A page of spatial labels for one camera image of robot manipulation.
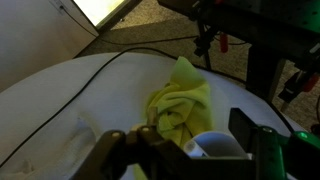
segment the black mechanical part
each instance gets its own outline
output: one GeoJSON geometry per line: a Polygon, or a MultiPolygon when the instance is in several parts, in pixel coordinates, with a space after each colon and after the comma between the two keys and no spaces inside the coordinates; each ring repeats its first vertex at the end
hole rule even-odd
{"type": "Polygon", "coordinates": [[[249,49],[246,89],[272,102],[285,61],[271,50],[252,46],[249,49]]]}

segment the robotic arm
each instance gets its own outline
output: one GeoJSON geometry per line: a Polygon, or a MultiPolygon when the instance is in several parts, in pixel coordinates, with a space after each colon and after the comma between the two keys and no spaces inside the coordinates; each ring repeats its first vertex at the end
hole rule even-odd
{"type": "Polygon", "coordinates": [[[191,159],[154,126],[143,126],[128,135],[106,132],[72,179],[120,179],[128,165],[138,163],[148,179],[315,179],[320,160],[320,140],[307,132],[291,137],[257,126],[240,109],[231,109],[229,130],[252,160],[191,159]]]}

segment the white surface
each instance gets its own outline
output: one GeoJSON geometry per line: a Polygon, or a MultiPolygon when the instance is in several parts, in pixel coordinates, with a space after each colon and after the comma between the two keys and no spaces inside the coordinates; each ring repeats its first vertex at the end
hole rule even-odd
{"type": "MultiPolygon", "coordinates": [[[[71,99],[113,55],[71,60],[34,74],[2,92],[0,161],[71,99]]],[[[127,53],[119,57],[79,98],[18,151],[0,169],[0,174],[20,172],[23,167],[31,166],[32,170],[23,174],[25,177],[41,178],[44,177],[41,172],[45,172],[51,179],[67,179],[81,164],[97,136],[110,129],[128,132],[133,125],[143,122],[147,97],[163,88],[174,63],[153,55],[127,53]]],[[[211,86],[215,130],[229,133],[230,108],[239,107],[257,124],[289,134],[262,100],[221,77],[202,70],[201,73],[211,86]]]]}
{"type": "MultiPolygon", "coordinates": [[[[69,60],[94,37],[49,1],[0,3],[0,92],[39,70],[69,60]]],[[[70,0],[68,12],[92,33],[92,25],[70,0]]]]}

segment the yellow towel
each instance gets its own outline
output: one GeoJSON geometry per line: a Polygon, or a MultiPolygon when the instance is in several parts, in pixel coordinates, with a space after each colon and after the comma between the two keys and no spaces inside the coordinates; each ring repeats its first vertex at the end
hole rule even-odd
{"type": "Polygon", "coordinates": [[[186,58],[179,57],[170,82],[150,95],[145,113],[157,107],[158,132],[183,147],[192,136],[213,130],[210,99],[204,77],[186,58]]]}

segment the cable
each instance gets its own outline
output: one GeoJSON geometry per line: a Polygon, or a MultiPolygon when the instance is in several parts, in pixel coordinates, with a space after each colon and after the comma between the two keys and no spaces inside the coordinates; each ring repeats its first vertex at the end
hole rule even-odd
{"type": "Polygon", "coordinates": [[[242,43],[228,43],[228,45],[231,45],[231,46],[241,46],[241,45],[245,45],[245,44],[248,44],[247,42],[242,42],[242,43]]]}
{"type": "Polygon", "coordinates": [[[266,101],[266,103],[271,107],[271,109],[278,115],[278,117],[281,119],[283,124],[287,127],[287,129],[290,131],[290,133],[294,133],[294,129],[291,126],[291,124],[288,122],[288,120],[282,115],[282,113],[269,101],[266,101]]]}
{"type": "Polygon", "coordinates": [[[40,125],[36,130],[34,130],[24,141],[22,141],[10,154],[9,156],[0,164],[0,168],[2,168],[9,160],[10,158],[24,145],[26,144],[37,132],[39,132],[43,127],[45,127],[48,123],[50,123],[57,115],[59,115],[67,106],[69,106],[87,87],[88,85],[95,79],[95,77],[111,62],[116,60],[118,57],[123,55],[126,52],[133,51],[133,50],[151,50],[158,52],[160,54],[163,54],[169,58],[177,59],[177,57],[172,56],[168,53],[165,53],[161,50],[154,49],[154,48],[148,48],[148,47],[135,47],[130,48],[127,50],[122,51],[121,53],[117,54],[113,58],[111,58],[108,62],[106,62],[101,68],[94,73],[94,75],[86,82],[86,84],[77,92],[76,95],[74,95],[64,106],[62,106],[53,116],[51,116],[48,120],[46,120],[42,125],[40,125]]]}
{"type": "Polygon", "coordinates": [[[152,44],[152,43],[160,43],[160,42],[169,42],[169,41],[179,41],[179,40],[184,40],[184,39],[192,39],[192,38],[196,38],[198,36],[186,36],[186,37],[179,37],[179,38],[171,38],[171,39],[163,39],[163,40],[154,40],[154,41],[145,41],[145,42],[136,42],[136,43],[116,43],[116,42],[111,42],[111,41],[107,41],[104,39],[99,38],[98,36],[96,36],[95,34],[93,34],[92,32],[90,32],[88,29],[86,29],[84,26],[82,26],[73,16],[71,16],[71,14],[69,14],[68,11],[66,11],[63,6],[60,6],[60,9],[62,9],[75,23],[77,23],[82,29],[84,29],[85,31],[87,31],[89,34],[91,34],[92,36],[96,37],[97,40],[108,43],[108,44],[113,44],[113,45],[120,45],[120,46],[132,46],[132,45],[141,45],[141,44],[152,44]]]}
{"type": "Polygon", "coordinates": [[[224,73],[224,72],[217,71],[217,70],[212,70],[212,69],[209,70],[209,69],[206,69],[206,68],[204,68],[204,67],[201,67],[201,66],[198,66],[198,65],[195,65],[195,64],[193,64],[193,66],[196,67],[196,68],[199,68],[199,69],[202,69],[202,70],[211,72],[211,73],[218,74],[218,75],[220,75],[220,76],[227,77],[227,78],[232,79],[232,80],[235,80],[235,81],[237,81],[237,82],[239,82],[239,83],[241,83],[241,84],[244,84],[244,85],[247,84],[247,82],[246,82],[245,80],[240,79],[240,78],[235,77],[235,76],[232,76],[232,75],[230,75],[230,74],[226,74],[226,73],[224,73]]]}

